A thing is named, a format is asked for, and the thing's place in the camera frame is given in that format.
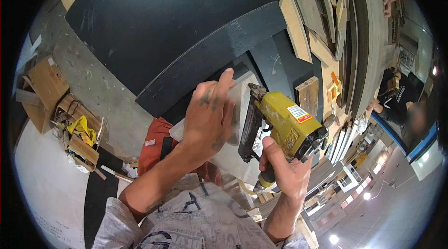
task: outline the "nail gun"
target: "nail gun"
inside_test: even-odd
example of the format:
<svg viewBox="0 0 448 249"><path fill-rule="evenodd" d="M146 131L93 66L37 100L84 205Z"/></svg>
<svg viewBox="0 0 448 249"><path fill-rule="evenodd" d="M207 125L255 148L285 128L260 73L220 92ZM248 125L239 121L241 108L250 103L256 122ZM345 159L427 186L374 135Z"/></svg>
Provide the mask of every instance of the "nail gun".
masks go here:
<svg viewBox="0 0 448 249"><path fill-rule="evenodd" d="M243 133L238 153L244 162L253 158L259 161L254 152L254 141L259 135L259 128L265 120L271 131L271 137L282 148L287 161L297 158L305 163L308 157L324 149L328 140L327 128L300 108L281 92L267 92L266 88L249 83L250 101L247 109ZM271 164L261 172L254 192L272 186L275 182L274 169Z"/></svg>

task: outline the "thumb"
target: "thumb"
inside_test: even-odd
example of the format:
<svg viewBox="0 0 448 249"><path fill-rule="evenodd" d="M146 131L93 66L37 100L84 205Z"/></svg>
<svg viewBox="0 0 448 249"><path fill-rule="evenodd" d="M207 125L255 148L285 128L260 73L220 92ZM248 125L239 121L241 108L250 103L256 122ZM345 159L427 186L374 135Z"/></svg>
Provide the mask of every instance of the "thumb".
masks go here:
<svg viewBox="0 0 448 249"><path fill-rule="evenodd" d="M269 136L263 138L263 152L262 156L272 164L274 170L281 170L287 168L288 161L284 157L284 153L281 147L275 142L275 140Z"/></svg>

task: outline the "yellow plastic bag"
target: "yellow plastic bag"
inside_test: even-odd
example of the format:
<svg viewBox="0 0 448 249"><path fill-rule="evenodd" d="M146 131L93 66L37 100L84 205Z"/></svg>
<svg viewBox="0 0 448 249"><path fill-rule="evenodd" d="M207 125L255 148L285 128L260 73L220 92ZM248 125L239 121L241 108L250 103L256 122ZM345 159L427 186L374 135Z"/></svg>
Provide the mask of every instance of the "yellow plastic bag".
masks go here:
<svg viewBox="0 0 448 249"><path fill-rule="evenodd" d="M67 130L70 134L80 135L82 140L90 146L95 143L96 131L87 127L87 118L84 115L77 119L75 123L69 125Z"/></svg>

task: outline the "warning label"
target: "warning label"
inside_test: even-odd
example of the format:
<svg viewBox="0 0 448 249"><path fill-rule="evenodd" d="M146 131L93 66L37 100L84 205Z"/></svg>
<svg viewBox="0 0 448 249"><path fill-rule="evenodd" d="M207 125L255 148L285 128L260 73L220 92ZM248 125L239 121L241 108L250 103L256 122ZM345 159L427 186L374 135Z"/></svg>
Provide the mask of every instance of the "warning label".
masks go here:
<svg viewBox="0 0 448 249"><path fill-rule="evenodd" d="M300 108L297 105L290 106L287 109L293 115L293 117L297 120L297 123L299 123L299 124L313 118L310 114L306 113L305 110L303 110L302 108Z"/></svg>

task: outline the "red fabric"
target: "red fabric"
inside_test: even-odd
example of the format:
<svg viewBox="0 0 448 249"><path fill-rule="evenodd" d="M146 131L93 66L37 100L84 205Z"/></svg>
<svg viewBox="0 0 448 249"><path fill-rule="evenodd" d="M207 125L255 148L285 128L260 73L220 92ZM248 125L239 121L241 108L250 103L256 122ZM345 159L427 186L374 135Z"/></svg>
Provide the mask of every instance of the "red fabric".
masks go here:
<svg viewBox="0 0 448 249"><path fill-rule="evenodd" d="M142 152L140 153L140 159L138 160L138 176L142 176L145 172L150 170L155 166L156 163L160 161L162 143L164 137L170 137L169 130L171 128L172 125L168 123L164 118L152 118L152 123L149 125L148 134L146 135L145 142L143 143L142 147ZM150 142L151 140L154 140L155 144L147 145L147 142ZM178 142L173 139L172 148L174 149L177 144ZM218 187L222 188L221 171L216 165L210 162L205 162L202 166L196 168L190 173L197 173L199 179L204 179L205 182L212 182Z"/></svg>

